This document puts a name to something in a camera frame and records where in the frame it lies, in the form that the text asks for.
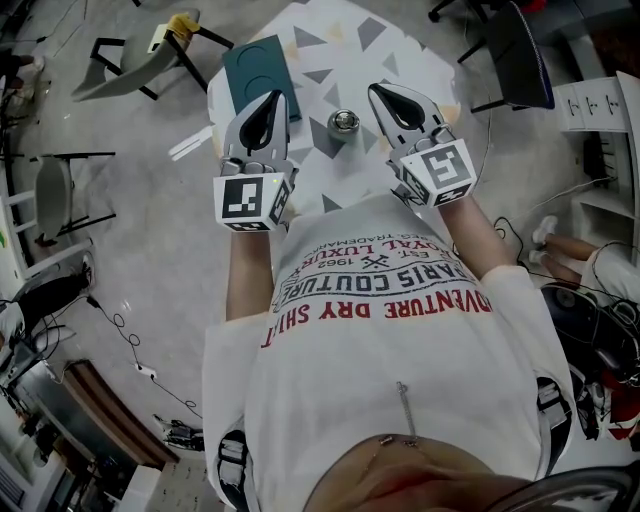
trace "white t-shirt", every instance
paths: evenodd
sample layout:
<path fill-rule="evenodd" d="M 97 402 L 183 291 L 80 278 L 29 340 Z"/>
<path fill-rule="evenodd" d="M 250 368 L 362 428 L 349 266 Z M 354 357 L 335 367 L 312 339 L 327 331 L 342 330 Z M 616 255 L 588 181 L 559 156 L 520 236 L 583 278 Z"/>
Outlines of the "white t-shirt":
<path fill-rule="evenodd" d="M 571 379 L 526 271 L 478 283 L 393 196 L 291 223 L 271 311 L 208 332 L 204 434 L 209 472 L 244 416 L 262 512 L 302 511 L 323 474 L 372 436 L 457 446 L 496 473 L 540 463 L 537 376 L 570 401 Z"/>
<path fill-rule="evenodd" d="M 5 343 L 22 329 L 24 317 L 17 302 L 7 303 L 7 307 L 0 312 L 0 333 Z"/>

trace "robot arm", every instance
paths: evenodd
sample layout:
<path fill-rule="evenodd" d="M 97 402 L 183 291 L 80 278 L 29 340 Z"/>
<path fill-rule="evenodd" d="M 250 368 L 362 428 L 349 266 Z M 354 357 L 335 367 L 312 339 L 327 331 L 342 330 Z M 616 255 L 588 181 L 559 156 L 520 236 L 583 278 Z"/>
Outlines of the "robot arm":
<path fill-rule="evenodd" d="M 440 206 L 471 194 L 477 178 L 467 147 L 433 101 L 400 85 L 372 84 L 369 103 L 393 148 L 389 166 L 418 199 Z"/>
<path fill-rule="evenodd" d="M 281 91 L 247 105 L 231 122 L 221 175 L 214 178 L 216 221 L 232 231 L 275 230 L 297 169 L 287 160 L 289 109 Z"/>

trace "shoe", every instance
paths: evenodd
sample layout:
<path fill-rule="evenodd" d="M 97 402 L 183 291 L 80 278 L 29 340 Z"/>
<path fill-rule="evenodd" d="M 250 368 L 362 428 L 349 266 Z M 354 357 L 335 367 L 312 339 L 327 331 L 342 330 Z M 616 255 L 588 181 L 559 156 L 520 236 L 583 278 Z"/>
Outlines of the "shoe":
<path fill-rule="evenodd" d="M 87 278 L 87 290 L 92 290 L 96 285 L 96 265 L 90 252 L 85 252 L 82 256 L 82 273 Z"/>
<path fill-rule="evenodd" d="M 547 235 L 553 234 L 556 232 L 556 226 L 558 225 L 558 217 L 555 215 L 548 215 L 538 226 L 533 234 L 531 235 L 531 239 L 534 244 L 544 245 L 546 243 Z"/>
<path fill-rule="evenodd" d="M 529 251 L 529 262 L 534 265 L 542 265 L 542 257 L 547 251 Z"/>

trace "black chair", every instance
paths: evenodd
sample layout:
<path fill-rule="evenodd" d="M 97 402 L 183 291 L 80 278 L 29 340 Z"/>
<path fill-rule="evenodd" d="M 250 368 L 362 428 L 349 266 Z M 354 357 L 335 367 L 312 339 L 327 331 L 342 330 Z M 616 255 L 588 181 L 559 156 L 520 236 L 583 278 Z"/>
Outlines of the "black chair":
<path fill-rule="evenodd" d="M 431 11 L 429 11 L 429 19 L 434 23 L 438 23 L 438 21 L 440 21 L 440 11 L 444 9 L 447 5 L 451 5 L 455 1 L 456 0 L 443 0 L 442 2 L 440 2 L 433 9 L 431 9 Z M 507 3 L 509 0 L 466 0 L 466 1 L 467 1 L 467 4 L 469 4 L 469 7 L 471 7 L 476 12 L 476 14 L 478 15 L 478 18 L 480 18 L 480 21 L 482 23 L 486 23 L 487 21 L 489 21 L 489 18 L 487 17 L 487 13 L 484 11 L 484 7 L 482 7 L 482 5 L 483 4 L 488 5 L 489 9 L 493 11 L 497 11 L 501 9 L 502 6 L 505 3 Z M 520 7 L 529 5 L 531 2 L 532 0 L 516 0 L 516 4 L 518 4 Z"/>
<path fill-rule="evenodd" d="M 438 23 L 440 21 L 440 11 L 444 9 L 447 5 L 451 5 L 455 1 L 456 0 L 442 0 L 442 2 L 440 2 L 438 5 L 436 5 L 433 9 L 429 11 L 429 19 L 434 23 Z M 489 18 L 487 17 L 487 13 L 484 12 L 484 8 L 481 5 L 482 2 L 479 2 L 478 0 L 467 0 L 467 3 L 469 4 L 469 7 L 471 7 L 474 11 L 476 11 L 478 18 L 480 18 L 480 21 L 482 23 L 486 23 L 487 21 L 489 21 Z"/>
<path fill-rule="evenodd" d="M 529 26 L 514 2 L 507 2 L 484 26 L 484 37 L 462 57 L 461 63 L 483 46 L 489 47 L 503 98 L 471 109 L 482 112 L 502 105 L 513 110 L 555 108 L 547 68 Z"/>

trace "table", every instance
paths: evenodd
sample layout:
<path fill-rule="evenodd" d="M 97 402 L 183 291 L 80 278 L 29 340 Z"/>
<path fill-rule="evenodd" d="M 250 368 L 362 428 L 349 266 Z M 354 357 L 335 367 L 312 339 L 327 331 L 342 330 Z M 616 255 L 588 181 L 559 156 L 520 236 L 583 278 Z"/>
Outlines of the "table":
<path fill-rule="evenodd" d="M 302 112 L 302 120 L 291 124 L 288 155 L 300 168 L 289 200 L 297 213 L 324 212 L 323 195 L 345 207 L 398 185 L 385 164 L 391 148 L 369 106 L 370 84 L 409 87 L 437 103 L 449 122 L 459 115 L 453 67 L 398 27 L 345 0 L 298 0 L 252 41 L 272 35 L 280 39 Z M 209 83 L 207 96 L 220 157 L 236 115 L 224 69 Z M 327 131 L 329 116 L 340 108 L 361 120 L 360 131 L 347 143 Z"/>

